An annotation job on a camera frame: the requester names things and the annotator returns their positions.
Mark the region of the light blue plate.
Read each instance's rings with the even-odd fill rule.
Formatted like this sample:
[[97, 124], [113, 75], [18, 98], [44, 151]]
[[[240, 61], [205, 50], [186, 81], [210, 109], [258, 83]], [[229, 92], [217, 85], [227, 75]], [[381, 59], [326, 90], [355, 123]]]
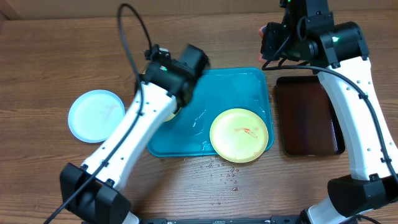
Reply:
[[125, 115], [121, 99], [108, 90], [92, 90], [78, 97], [68, 113], [70, 132], [79, 140], [107, 140]]

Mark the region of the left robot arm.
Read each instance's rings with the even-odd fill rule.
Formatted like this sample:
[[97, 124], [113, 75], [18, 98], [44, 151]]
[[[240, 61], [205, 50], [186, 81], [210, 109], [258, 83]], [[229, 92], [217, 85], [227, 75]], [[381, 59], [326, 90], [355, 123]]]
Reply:
[[177, 108], [189, 104], [209, 66], [208, 56], [193, 45], [177, 60], [157, 52], [112, 135], [80, 167], [68, 163], [61, 171], [62, 207], [85, 223], [139, 223], [121, 192], [147, 143]]

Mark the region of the red and grey sponge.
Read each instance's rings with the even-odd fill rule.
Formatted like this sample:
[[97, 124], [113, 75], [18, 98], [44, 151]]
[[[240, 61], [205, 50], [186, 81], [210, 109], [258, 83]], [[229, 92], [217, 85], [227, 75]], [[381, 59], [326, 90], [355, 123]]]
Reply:
[[[264, 36], [264, 31], [266, 30], [266, 27], [267, 27], [267, 26], [264, 25], [264, 26], [262, 26], [262, 27], [259, 29], [259, 35], [260, 35], [261, 39], [262, 39], [263, 36]], [[266, 60], [263, 59], [262, 53], [261, 53], [261, 52], [259, 52], [259, 54], [258, 54], [258, 61], [261, 62], [261, 63], [265, 63], [265, 62], [266, 62]]]

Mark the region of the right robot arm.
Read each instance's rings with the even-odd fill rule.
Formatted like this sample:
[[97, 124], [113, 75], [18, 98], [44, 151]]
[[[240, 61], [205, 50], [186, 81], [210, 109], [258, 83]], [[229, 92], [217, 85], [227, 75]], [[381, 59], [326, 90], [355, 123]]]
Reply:
[[397, 146], [374, 89], [369, 49], [359, 25], [336, 24], [326, 1], [282, 0], [282, 22], [263, 28], [264, 71], [311, 70], [338, 118], [349, 155], [349, 175], [331, 179], [328, 195], [303, 210], [296, 223], [356, 223], [364, 213], [397, 202]]

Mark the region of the yellow-green plate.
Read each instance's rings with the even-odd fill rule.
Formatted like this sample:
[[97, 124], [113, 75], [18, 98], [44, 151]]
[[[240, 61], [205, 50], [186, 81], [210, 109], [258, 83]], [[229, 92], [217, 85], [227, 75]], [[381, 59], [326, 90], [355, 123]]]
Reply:
[[215, 118], [210, 127], [213, 149], [230, 162], [247, 163], [257, 159], [269, 141], [265, 122], [246, 109], [226, 110]]
[[176, 114], [172, 113], [170, 116], [168, 116], [168, 117], [164, 120], [164, 122], [170, 121], [171, 119], [173, 119], [173, 118], [175, 117], [175, 115], [176, 115]]

